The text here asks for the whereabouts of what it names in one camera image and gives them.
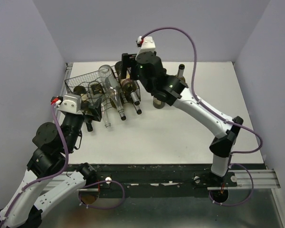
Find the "clear glass bottle front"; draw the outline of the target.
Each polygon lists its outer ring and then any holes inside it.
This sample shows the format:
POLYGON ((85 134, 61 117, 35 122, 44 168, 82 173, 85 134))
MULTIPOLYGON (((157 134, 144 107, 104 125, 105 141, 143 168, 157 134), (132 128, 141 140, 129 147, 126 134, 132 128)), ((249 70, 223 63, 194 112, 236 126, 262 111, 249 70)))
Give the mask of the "clear glass bottle front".
POLYGON ((89 95, 92 101, 95 103, 98 98, 102 99, 102 120, 106 128, 111 127, 111 122, 107 113, 107 98, 102 84, 99 81, 92 81, 88 84, 89 95))

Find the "dark bottle front label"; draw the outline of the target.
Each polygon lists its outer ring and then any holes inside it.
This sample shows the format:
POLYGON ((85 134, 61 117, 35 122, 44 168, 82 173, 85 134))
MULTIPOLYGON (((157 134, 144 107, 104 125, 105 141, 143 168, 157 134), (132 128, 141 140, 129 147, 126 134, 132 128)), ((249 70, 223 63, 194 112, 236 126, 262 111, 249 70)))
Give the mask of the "dark bottle front label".
POLYGON ((89 110, 89 105, 90 105, 90 100, 89 97, 87 96, 87 91, 85 87, 83 86, 76 86, 73 90, 73 93, 75 95, 81 96, 82 102, 81 102, 81 111, 85 114, 85 124, 88 132, 93 131, 92 127, 92 117, 91 117, 91 112, 89 110))

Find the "dark bottle label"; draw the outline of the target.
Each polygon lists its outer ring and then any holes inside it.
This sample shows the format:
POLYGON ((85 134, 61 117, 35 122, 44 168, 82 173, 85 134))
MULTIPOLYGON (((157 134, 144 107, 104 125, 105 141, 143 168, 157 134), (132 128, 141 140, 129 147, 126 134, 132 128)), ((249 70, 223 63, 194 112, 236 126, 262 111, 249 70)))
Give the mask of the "dark bottle label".
POLYGON ((110 99, 110 104, 111 104, 112 108, 114 108, 114 109, 116 109, 118 111, 121 120, 125 121, 126 120, 126 115, 125 115, 124 108, 123 108, 123 101, 120 102, 121 109, 116 107, 116 105, 115 105, 115 103, 114 103, 114 101, 112 99, 110 99))
POLYGON ((73 93, 75 95, 81 96, 82 102, 81 102, 81 111, 85 114, 85 124, 88 132, 93 131, 92 127, 92 117, 91 117, 91 112, 89 110, 89 105, 90 105, 90 100, 89 97, 87 96, 87 91, 85 87, 83 86, 76 86, 73 90, 73 93))

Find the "olive bottle tan label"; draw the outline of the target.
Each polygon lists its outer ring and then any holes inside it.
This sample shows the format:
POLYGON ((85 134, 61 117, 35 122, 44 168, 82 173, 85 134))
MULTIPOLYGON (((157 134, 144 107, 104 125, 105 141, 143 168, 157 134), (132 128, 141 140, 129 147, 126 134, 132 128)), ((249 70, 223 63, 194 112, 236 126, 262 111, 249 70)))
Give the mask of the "olive bottle tan label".
POLYGON ((142 114, 142 110, 139 106, 140 105, 140 99, 138 98, 136 92, 131 92, 131 93, 127 94, 126 99, 128 100, 128 102, 130 102, 134 106, 137 114, 142 114))

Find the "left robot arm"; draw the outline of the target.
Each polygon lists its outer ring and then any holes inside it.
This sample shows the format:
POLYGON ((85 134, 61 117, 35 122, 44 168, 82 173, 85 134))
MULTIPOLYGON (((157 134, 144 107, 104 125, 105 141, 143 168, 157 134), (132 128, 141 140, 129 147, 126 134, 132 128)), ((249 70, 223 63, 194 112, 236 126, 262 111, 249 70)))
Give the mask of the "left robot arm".
POLYGON ((37 228, 43 218, 73 191, 90 188, 97 182, 95 169, 80 164, 66 180, 44 192, 45 187, 68 165, 68 156, 76 149, 81 128, 86 121, 101 121, 101 99, 81 110, 81 97, 56 97, 51 108, 65 114, 62 124, 57 120, 42 124, 33 138, 37 146, 27 164, 24 178, 7 206, 0 209, 0 228, 37 228))

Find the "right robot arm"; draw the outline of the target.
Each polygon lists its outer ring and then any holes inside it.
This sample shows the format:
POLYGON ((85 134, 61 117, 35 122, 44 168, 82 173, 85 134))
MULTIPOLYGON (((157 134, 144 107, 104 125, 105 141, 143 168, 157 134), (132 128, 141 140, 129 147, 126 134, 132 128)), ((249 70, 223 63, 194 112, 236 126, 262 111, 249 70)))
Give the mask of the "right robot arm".
POLYGON ((186 112, 210 130, 214 140, 209 146, 213 153, 209 181, 214 186, 224 183, 230 154, 243 119, 239 116, 233 118, 224 115, 216 109, 202 105, 202 100, 192 94, 184 81, 167 74, 155 52, 147 51, 138 55, 123 53, 121 78, 126 78, 126 75, 133 80, 139 80, 151 96, 186 112))

